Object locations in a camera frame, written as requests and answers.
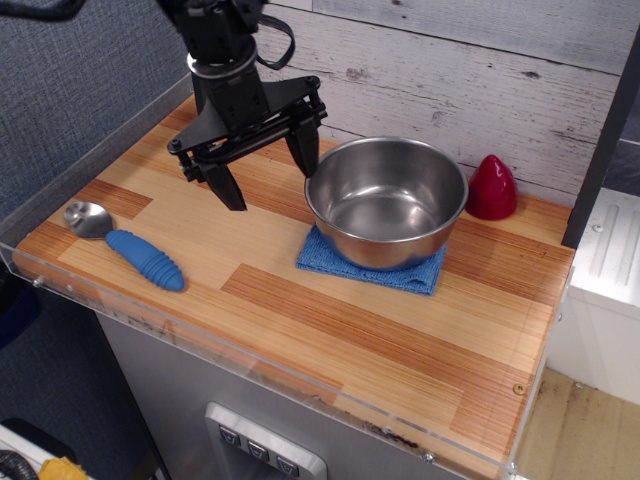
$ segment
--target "metal bowl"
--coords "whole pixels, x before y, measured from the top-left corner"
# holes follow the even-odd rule
[[[398,137],[339,145],[306,180],[305,195],[329,246],[360,267],[401,270],[446,243],[467,201],[462,170],[442,151]]]

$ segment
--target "button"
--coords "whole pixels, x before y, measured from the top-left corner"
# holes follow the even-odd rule
[[[233,430],[229,430],[227,427],[220,425],[220,436],[225,442],[236,447],[240,446],[240,437]]]
[[[247,447],[249,448],[251,455],[256,457],[258,460],[262,460],[263,462],[269,461],[269,451],[266,448],[252,442],[251,440],[247,442]]]
[[[281,471],[283,471],[287,475],[291,475],[292,477],[300,476],[300,471],[298,470],[298,466],[295,463],[293,463],[291,460],[287,460],[286,458],[283,458],[280,455],[276,457],[276,460],[278,461],[278,468]]]

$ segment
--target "spoon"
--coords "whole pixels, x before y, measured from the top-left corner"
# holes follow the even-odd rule
[[[80,238],[105,239],[147,280],[166,290],[180,291],[184,278],[166,253],[126,230],[114,230],[111,215],[100,205],[73,202],[64,212],[69,230]]]

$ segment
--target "wood plank wall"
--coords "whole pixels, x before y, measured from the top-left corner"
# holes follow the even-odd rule
[[[471,175],[494,153],[521,192],[572,206],[640,23],[637,0],[276,0],[296,36],[288,67],[317,75],[338,142],[399,135]],[[275,59],[284,35],[263,28]]]

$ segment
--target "wooden table surface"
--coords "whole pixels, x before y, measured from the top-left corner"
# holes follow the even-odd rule
[[[573,258],[560,245],[570,210],[521,196],[506,220],[463,213],[432,297],[303,271],[313,216],[286,144],[231,165],[248,211],[230,212],[166,151],[194,117],[189,100],[74,197],[167,252],[184,291],[74,237],[66,204],[18,246],[22,273],[402,448],[498,476]]]

